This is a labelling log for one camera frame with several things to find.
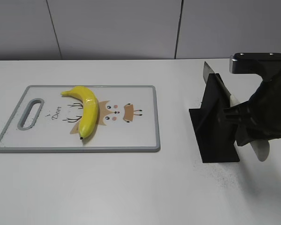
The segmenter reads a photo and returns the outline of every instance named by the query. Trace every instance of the banana tip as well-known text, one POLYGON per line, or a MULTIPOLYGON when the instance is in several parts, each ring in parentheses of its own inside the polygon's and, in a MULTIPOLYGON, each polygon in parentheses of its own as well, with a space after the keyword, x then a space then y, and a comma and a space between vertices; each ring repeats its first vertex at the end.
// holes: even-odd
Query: banana tip
POLYGON ((67 91, 61 92, 61 95, 67 95, 67 91))

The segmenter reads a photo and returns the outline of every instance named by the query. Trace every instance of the silver blade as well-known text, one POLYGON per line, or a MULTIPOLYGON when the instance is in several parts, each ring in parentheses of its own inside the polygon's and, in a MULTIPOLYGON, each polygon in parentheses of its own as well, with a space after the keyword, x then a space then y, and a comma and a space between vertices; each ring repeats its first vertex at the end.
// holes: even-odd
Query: silver blade
POLYGON ((213 69, 208 65, 208 63, 204 62, 204 67, 203 67, 203 79, 205 83, 207 83, 208 76, 209 74, 215 74, 213 69))
MULTIPOLYGON (((207 62, 204 62, 204 68, 203 68, 203 79, 204 82, 207 83, 209 74, 215 74, 215 72, 213 71, 213 69, 208 65, 207 62)), ((219 82, 219 84, 221 85, 221 87, 223 88, 223 90, 225 91, 227 97, 229 97, 230 99, 230 107, 236 106, 238 104, 240 104, 240 102, 238 101, 238 99, 232 95, 228 89, 226 88, 225 84, 218 78, 217 81, 219 82)), ((255 140, 253 142, 250 142, 250 145, 252 146, 258 160, 260 162, 263 162, 267 159, 269 153, 270 153, 270 144, 268 141, 266 140, 255 140)))
MULTIPOLYGON (((213 71, 213 69, 208 65, 207 62, 204 62, 204 67, 203 67, 203 79, 205 81, 205 83, 207 83, 209 74, 215 74, 215 72, 213 71)), ((220 78, 218 78, 216 76, 217 81, 219 82, 219 84, 221 85, 222 89, 225 91, 227 97, 230 97, 231 94, 228 91, 228 89, 226 88, 225 84, 223 83, 223 81, 221 81, 220 78)))

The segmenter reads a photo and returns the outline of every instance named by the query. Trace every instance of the banana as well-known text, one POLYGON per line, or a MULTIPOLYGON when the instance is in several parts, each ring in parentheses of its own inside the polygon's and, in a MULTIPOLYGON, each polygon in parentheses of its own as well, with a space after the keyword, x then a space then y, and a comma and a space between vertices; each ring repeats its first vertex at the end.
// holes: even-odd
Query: banana
POLYGON ((82 101, 83 115, 79 123, 80 139, 86 138, 93 132, 98 118, 99 106, 94 93, 83 86, 76 86, 69 91, 63 91, 62 96, 71 96, 82 101))

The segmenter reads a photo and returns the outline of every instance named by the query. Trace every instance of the cutting board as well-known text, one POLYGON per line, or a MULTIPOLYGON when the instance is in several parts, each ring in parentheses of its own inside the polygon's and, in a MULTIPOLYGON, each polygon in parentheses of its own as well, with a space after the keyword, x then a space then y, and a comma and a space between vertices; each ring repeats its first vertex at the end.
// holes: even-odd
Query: cutting board
POLYGON ((99 103, 93 134, 80 140, 81 101, 74 86, 26 88, 0 135, 0 153, 156 152, 160 149, 154 86, 85 86, 99 103))

